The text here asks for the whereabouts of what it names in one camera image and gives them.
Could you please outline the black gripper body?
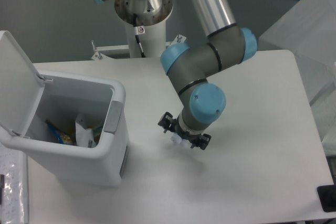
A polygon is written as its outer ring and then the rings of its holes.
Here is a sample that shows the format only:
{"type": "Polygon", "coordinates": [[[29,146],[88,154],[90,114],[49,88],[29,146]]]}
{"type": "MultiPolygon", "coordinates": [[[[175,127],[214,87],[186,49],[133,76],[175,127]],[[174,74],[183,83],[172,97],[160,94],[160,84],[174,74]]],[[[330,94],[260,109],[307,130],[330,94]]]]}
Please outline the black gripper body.
{"type": "Polygon", "coordinates": [[[175,121],[175,133],[182,139],[189,140],[190,142],[203,141],[204,136],[200,131],[194,131],[189,128],[184,122],[175,121]]]}

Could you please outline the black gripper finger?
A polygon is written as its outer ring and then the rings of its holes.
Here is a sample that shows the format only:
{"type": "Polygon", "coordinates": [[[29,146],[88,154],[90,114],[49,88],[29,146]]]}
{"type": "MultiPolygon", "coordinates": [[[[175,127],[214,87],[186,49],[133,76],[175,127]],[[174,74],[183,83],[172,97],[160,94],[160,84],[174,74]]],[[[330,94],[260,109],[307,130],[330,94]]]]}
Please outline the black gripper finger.
{"type": "Polygon", "coordinates": [[[173,118],[173,115],[170,112],[165,112],[158,122],[158,126],[163,129],[163,132],[167,131],[175,133],[176,119],[173,118]]]}
{"type": "Polygon", "coordinates": [[[211,136],[208,134],[200,134],[195,139],[191,140],[191,148],[198,147],[201,150],[205,150],[211,141],[211,136]]]}

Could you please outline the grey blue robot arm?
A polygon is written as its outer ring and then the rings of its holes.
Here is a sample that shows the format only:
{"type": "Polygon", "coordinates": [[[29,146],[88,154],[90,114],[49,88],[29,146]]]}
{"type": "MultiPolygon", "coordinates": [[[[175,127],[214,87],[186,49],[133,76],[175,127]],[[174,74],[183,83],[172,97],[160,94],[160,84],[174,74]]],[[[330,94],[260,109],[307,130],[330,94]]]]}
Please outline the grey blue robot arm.
{"type": "MultiPolygon", "coordinates": [[[[108,0],[94,1],[104,3],[108,0]]],[[[146,57],[148,48],[139,29],[164,21],[172,12],[172,0],[114,1],[118,16],[132,27],[141,57],[146,57]]],[[[166,112],[159,126],[188,140],[192,147],[204,150],[211,140],[205,130],[220,117],[226,106],[223,91],[207,78],[254,56],[257,40],[250,29],[237,26],[227,0],[192,2],[208,42],[197,49],[178,42],[162,52],[161,65],[183,109],[176,118],[166,112]]]]}

